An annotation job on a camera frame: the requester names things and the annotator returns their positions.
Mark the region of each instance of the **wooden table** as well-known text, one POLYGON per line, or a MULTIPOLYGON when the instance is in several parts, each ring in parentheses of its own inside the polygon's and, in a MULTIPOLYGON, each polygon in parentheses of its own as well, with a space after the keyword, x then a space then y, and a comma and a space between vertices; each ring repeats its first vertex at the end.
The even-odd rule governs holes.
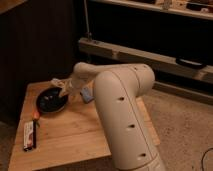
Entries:
MULTIPOLYGON (((54 166, 109 156, 110 151, 96 113, 94 102, 84 104, 81 96, 69 97, 65 108, 55 114, 40 117, 37 128, 37 148, 23 151, 24 123, 32 119, 39 93, 49 82, 29 84, 20 116, 9 170, 40 170, 54 166)), ((160 143, 141 98, 138 105, 154 143, 160 143)))
POLYGON ((26 2, 27 0, 0 0, 0 14, 26 2))

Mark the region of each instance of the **small box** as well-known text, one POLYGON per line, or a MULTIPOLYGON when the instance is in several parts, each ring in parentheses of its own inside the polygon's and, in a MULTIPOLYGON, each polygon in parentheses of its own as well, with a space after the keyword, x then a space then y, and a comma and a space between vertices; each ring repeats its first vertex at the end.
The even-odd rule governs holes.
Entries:
POLYGON ((86 104, 91 102, 94 99, 92 92, 88 87, 82 88, 80 94, 81 94, 81 97, 82 97, 84 103, 86 103, 86 104))
POLYGON ((36 148, 36 121, 24 124, 24 151, 36 148))

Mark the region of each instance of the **hole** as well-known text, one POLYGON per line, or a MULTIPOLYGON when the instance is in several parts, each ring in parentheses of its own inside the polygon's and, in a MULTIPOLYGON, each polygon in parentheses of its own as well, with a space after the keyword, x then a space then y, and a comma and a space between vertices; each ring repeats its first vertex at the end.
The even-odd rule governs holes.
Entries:
POLYGON ((142 153, 138 156, 138 160, 143 160, 143 158, 146 157, 146 153, 142 153))
POLYGON ((135 125, 134 124, 129 125, 128 128, 135 128, 135 125))
POLYGON ((119 97, 118 100, 124 101, 124 97, 119 97))
POLYGON ((142 153, 140 156, 141 157, 146 157, 146 153, 142 153))

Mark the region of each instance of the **black bowl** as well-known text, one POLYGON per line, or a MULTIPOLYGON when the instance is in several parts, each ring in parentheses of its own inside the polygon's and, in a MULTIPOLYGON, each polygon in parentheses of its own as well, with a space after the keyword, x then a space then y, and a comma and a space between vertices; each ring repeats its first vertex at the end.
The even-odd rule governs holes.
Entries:
POLYGON ((68 101, 68 95, 59 97, 61 88, 48 88, 37 97, 36 107, 40 114, 58 112, 68 101))

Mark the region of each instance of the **cable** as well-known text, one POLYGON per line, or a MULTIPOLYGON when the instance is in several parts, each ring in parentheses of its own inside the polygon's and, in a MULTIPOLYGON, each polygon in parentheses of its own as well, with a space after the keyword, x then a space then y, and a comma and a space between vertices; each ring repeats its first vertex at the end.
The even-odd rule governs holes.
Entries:
POLYGON ((201 159, 201 171, 205 171, 204 170, 204 158, 205 158, 205 156, 206 156, 206 154, 209 152, 209 151, 211 151, 211 150, 213 150, 213 147, 212 148, 209 148, 208 150, 206 150, 205 151, 205 153, 203 153, 203 156, 202 156, 202 159, 201 159))

